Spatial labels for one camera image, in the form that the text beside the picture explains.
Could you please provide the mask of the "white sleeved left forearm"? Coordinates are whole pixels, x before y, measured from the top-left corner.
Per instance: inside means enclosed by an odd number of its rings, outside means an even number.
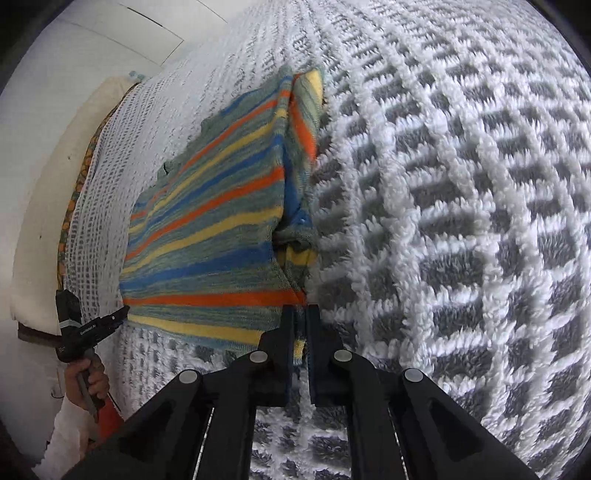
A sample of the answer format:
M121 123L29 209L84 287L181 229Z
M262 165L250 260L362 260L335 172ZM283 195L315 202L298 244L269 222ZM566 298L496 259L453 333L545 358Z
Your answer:
M41 461L32 468L39 479L61 479L85 456L99 437L94 418L67 397L54 419L53 432Z

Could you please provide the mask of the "person's left hand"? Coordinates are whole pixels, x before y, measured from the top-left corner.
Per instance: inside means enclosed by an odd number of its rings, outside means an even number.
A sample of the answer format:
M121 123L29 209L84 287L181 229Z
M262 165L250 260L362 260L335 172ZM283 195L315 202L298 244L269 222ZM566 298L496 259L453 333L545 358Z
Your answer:
M86 397L105 400L109 379L100 357L94 354L69 363L64 371L65 396L74 405L88 411Z

